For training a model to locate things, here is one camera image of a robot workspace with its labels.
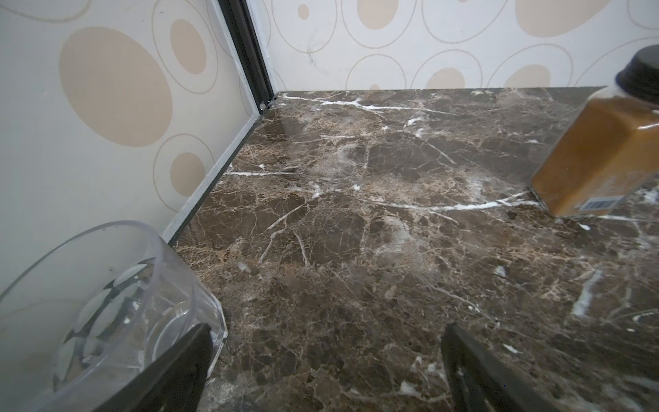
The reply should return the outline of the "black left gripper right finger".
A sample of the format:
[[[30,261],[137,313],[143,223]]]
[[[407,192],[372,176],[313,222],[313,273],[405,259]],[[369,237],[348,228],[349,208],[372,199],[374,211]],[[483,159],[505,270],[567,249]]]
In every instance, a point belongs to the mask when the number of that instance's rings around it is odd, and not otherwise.
[[[557,410],[456,323],[444,330],[441,355],[455,411]]]

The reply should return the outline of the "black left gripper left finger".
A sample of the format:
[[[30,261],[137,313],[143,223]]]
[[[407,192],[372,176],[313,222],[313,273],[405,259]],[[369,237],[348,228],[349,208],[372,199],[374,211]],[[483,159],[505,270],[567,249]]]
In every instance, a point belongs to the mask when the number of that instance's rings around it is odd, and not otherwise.
[[[208,324],[198,324],[98,411],[195,411],[211,361]]]

